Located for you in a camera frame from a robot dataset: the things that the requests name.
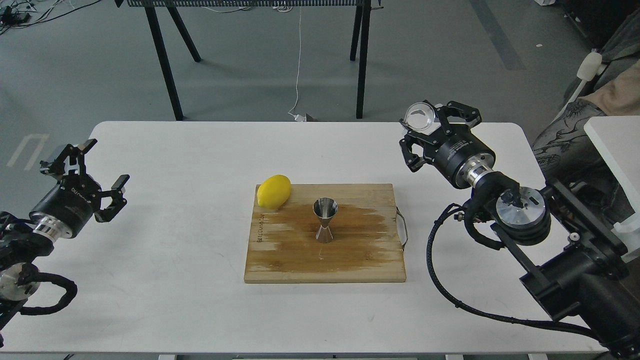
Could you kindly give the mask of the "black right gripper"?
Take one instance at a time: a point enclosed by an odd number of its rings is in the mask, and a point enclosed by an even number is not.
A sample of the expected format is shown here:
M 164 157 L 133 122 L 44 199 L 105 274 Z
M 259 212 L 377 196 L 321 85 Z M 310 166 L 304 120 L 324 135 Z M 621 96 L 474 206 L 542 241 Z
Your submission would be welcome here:
M 406 134 L 398 144 L 405 164 L 412 173 L 424 165 L 434 166 L 455 189 L 476 187 L 481 178 L 493 173 L 495 153 L 471 133 L 482 123 L 480 110 L 457 101 L 435 106 L 439 127 L 430 134 L 412 129 L 404 119 L 399 123 Z M 450 124 L 449 117 L 463 119 L 464 124 Z M 422 148 L 415 153 L 413 146 Z

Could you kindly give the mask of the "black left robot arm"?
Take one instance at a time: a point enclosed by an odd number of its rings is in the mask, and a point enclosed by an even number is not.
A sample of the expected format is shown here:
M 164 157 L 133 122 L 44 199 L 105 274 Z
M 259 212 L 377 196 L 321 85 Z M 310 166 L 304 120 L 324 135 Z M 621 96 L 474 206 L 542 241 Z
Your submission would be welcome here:
M 62 146 L 59 155 L 42 161 L 42 174 L 55 178 L 55 186 L 32 208 L 27 218 L 1 212 L 0 326 L 17 314 L 44 316 L 60 312 L 75 299 L 78 287 L 64 276 L 40 271 L 38 257 L 49 256 L 58 239 L 77 237 L 91 218 L 108 223 L 127 204 L 124 186 L 130 179 L 120 175 L 109 190 L 87 173 L 85 155 L 98 141 Z M 55 305 L 28 307 L 27 300 L 42 283 L 64 289 Z

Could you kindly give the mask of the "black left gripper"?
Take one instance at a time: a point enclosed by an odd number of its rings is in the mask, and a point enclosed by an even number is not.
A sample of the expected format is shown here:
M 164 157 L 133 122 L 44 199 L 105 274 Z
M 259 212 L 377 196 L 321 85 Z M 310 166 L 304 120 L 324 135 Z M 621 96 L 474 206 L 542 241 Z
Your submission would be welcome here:
M 39 162 L 39 172 L 55 178 L 57 184 L 29 213 L 35 232 L 50 239 L 73 239 L 94 214 L 98 223 L 109 223 L 127 204 L 124 198 L 129 174 L 120 175 L 110 190 L 87 173 L 85 155 L 98 143 L 95 138 L 82 144 L 66 144 L 57 156 Z M 111 198 L 100 209 L 101 200 Z

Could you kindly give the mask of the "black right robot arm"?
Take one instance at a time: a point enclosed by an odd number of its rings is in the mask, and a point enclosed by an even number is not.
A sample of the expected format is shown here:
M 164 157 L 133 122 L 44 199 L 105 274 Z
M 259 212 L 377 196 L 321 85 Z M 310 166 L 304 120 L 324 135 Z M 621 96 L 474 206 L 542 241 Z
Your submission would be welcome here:
M 637 360 L 639 300 L 623 285 L 629 248 L 558 180 L 542 189 L 521 186 L 494 169 L 496 153 L 472 132 L 480 110 L 457 101 L 418 101 L 400 123 L 398 142 L 412 173 L 434 166 L 455 189 L 470 189 L 434 221 L 425 259 L 430 279 L 456 308 L 499 322 L 595 339 L 617 360 Z M 530 320 L 478 310 L 452 295 L 434 267 L 434 243 L 446 219 L 461 221 L 476 243 L 507 249 L 525 273 L 526 291 L 549 316 Z

